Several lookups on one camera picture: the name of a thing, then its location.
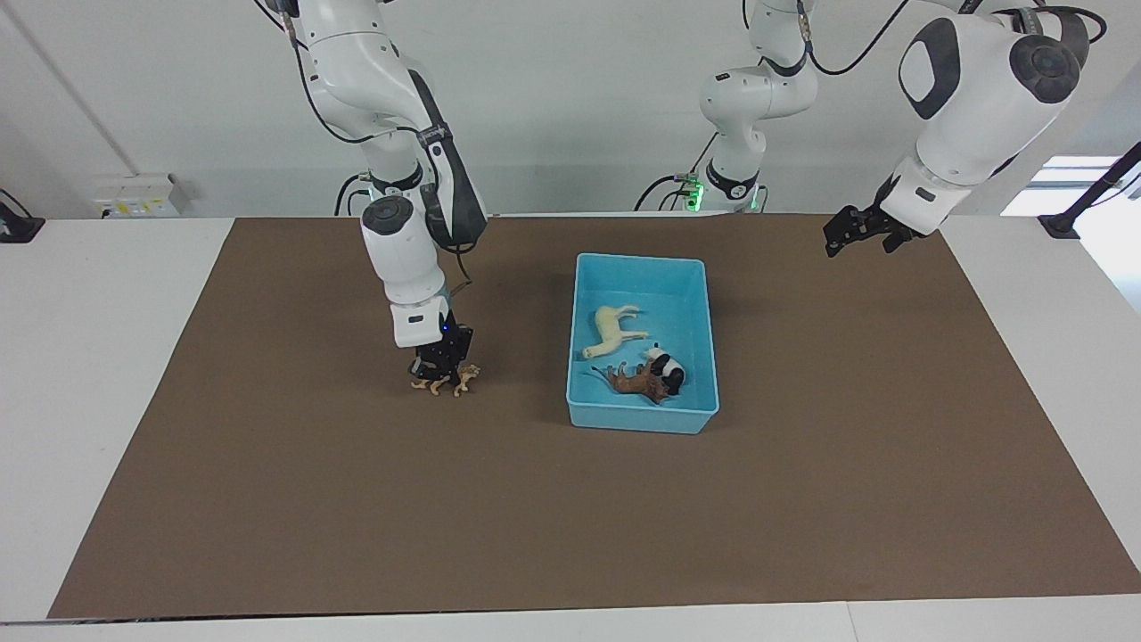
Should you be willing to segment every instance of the blue bin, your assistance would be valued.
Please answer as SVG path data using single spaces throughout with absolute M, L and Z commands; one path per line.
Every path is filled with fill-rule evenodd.
M 582 351 L 601 339 L 594 311 L 604 306 L 637 304 L 637 318 L 623 318 L 623 331 L 645 331 L 609 356 L 585 360 Z M 592 367 L 606 371 L 626 363 L 626 374 L 646 363 L 645 352 L 661 344 L 685 369 L 681 395 L 661 406 L 640 395 L 618 395 Z M 720 409 L 713 328 L 710 323 L 705 263 L 681 258 L 583 253 L 575 271 L 574 318 L 567 367 L 570 423 L 583 429 L 616 429 L 696 434 Z

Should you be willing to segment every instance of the black stand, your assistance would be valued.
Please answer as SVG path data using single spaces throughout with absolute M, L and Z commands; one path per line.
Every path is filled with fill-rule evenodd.
M 0 227 L 0 243 L 30 243 L 43 227 L 42 218 L 19 216 L 2 202 L 0 202 L 0 222 L 3 224 L 3 227 Z
M 1131 169 L 1141 163 L 1141 143 L 1133 145 L 1133 148 L 1125 152 L 1122 160 L 1114 163 L 1097 182 L 1090 186 L 1082 197 L 1079 197 L 1068 210 L 1062 213 L 1044 214 L 1038 217 L 1038 221 L 1046 228 L 1046 231 L 1055 238 L 1081 238 L 1074 230 L 1074 222 L 1085 213 L 1085 210 L 1098 202 L 1110 187 L 1117 184 Z

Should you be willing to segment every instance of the white control box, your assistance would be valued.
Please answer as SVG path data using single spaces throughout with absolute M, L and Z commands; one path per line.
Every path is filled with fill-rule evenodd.
M 102 218 L 173 218 L 188 200 L 167 173 L 144 173 L 102 181 L 92 198 Z

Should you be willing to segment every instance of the brown table surface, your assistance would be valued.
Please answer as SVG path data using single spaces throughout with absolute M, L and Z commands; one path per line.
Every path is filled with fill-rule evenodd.
M 496 219 L 461 400 L 410 389 L 357 221 L 236 221 L 50 617 L 1141 592 L 942 238 L 823 221 Z M 705 260 L 701 436 L 569 425 L 583 251 Z

